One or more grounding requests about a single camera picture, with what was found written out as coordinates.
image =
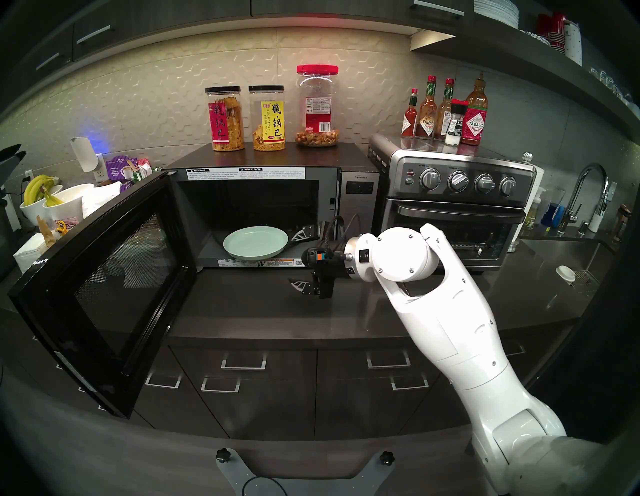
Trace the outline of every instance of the backsplash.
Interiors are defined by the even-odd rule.
[[[409,45],[404,35],[354,29],[245,29],[178,38],[98,61],[39,91],[0,123],[0,149],[21,143],[27,152],[6,188],[19,191],[28,169],[57,175],[66,186],[93,182],[75,159],[69,144],[74,136],[88,136],[106,159],[128,154],[148,157],[154,166],[174,162],[211,143],[207,86],[242,87],[250,137],[247,86],[283,84],[286,138],[293,141],[300,63],[339,66],[340,140],[364,150],[374,132],[399,134],[408,92],[417,87],[420,102],[428,75],[438,78],[439,104],[446,77],[455,78],[454,97],[464,99],[482,69],[415,54]],[[545,169],[542,186],[562,185],[567,196],[584,166],[602,164],[618,188],[601,228],[612,226],[620,203],[633,206],[640,147],[580,105],[535,84],[487,69],[484,79],[484,147],[512,159],[533,153],[532,162]],[[599,180],[590,177],[582,188],[579,221],[591,218]]]

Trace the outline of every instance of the green plate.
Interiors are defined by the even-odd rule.
[[[233,231],[222,246],[235,259],[263,260],[278,255],[289,236],[282,229],[269,226],[252,226]]]

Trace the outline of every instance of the tabasco bottle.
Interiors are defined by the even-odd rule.
[[[489,103],[484,94],[483,73],[476,79],[474,90],[467,97],[469,106],[462,120],[462,142],[466,145],[479,145],[486,120]]]
[[[433,99],[436,92],[436,77],[429,76],[427,83],[427,93],[424,102],[420,104],[418,112],[418,124],[415,126],[415,137],[422,140],[430,140],[433,138],[433,131],[436,127],[436,119],[438,117],[438,106]]]
[[[415,134],[415,121],[418,117],[418,112],[415,110],[415,105],[418,103],[418,88],[411,88],[411,97],[409,98],[409,108],[404,112],[404,119],[402,121],[402,132],[400,136],[408,136],[411,138]]]
[[[453,79],[448,77],[444,82],[444,98],[438,108],[438,118],[436,119],[436,129],[433,137],[436,140],[444,140],[451,123],[451,99],[453,98]]]

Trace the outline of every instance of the stainless steel oven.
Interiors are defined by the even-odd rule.
[[[374,232],[430,223],[468,269],[500,268],[525,218],[534,166],[481,147],[380,134],[368,155],[381,174]]]
[[[379,173],[351,143],[228,153],[205,145],[168,171],[199,267],[302,267],[302,253],[318,243],[335,216],[349,223],[358,215],[347,238],[372,229]],[[289,243],[270,259],[235,259],[224,239],[250,226],[279,228]]]

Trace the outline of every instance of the snack jar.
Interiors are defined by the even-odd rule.
[[[244,149],[240,86],[214,86],[204,91],[209,101],[213,149],[217,152]]]
[[[249,86],[253,149],[273,152],[284,149],[284,86]]]
[[[330,147],[338,142],[335,77],[337,65],[298,65],[300,130],[296,143],[306,147]]]

